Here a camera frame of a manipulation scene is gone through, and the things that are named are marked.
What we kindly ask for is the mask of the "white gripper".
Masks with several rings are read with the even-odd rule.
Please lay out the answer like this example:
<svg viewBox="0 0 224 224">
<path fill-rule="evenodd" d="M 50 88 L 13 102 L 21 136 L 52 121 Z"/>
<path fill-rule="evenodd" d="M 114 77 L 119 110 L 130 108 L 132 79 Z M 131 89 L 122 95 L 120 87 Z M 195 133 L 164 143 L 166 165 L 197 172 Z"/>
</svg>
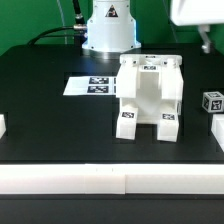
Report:
<svg viewBox="0 0 224 224">
<path fill-rule="evenodd" d="M 202 50 L 209 54 L 213 49 L 209 25 L 224 24 L 224 0 L 171 0 L 171 20 L 177 26 L 199 25 Z"/>
</svg>

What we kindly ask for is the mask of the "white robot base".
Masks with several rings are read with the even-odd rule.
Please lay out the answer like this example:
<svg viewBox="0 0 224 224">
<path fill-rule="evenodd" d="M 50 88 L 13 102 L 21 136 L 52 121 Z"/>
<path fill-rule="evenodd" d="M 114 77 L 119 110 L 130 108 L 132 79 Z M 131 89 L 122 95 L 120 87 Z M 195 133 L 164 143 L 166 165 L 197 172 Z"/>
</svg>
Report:
<svg viewBox="0 0 224 224">
<path fill-rule="evenodd" d="M 87 21 L 87 40 L 83 53 L 103 59 L 116 58 L 138 49 L 136 20 L 130 13 L 130 0 L 93 0 L 93 12 Z"/>
</svg>

